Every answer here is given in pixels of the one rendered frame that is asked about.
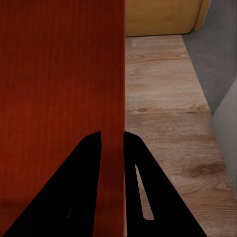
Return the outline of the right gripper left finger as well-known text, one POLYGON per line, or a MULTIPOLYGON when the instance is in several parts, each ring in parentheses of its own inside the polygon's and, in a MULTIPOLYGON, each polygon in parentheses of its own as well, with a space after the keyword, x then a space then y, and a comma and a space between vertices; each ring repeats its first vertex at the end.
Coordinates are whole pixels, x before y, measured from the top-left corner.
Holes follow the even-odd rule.
POLYGON ((92 237, 101 151, 84 137, 3 237, 92 237))

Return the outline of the storage box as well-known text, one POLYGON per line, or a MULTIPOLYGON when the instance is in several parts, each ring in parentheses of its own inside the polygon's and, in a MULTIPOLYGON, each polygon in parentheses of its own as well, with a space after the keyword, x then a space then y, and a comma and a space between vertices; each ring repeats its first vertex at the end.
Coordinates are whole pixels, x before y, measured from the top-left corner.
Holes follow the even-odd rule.
POLYGON ((125 0, 0 0, 0 237, 101 132, 92 237, 124 237, 125 0))

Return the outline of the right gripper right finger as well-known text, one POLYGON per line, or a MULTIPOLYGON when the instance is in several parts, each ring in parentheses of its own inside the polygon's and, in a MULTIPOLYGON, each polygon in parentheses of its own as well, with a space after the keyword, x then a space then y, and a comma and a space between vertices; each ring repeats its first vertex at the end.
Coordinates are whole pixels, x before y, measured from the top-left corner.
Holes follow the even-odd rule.
POLYGON ((127 237, 207 237, 143 140, 124 132, 127 237), (137 165, 155 220, 143 217, 137 165))

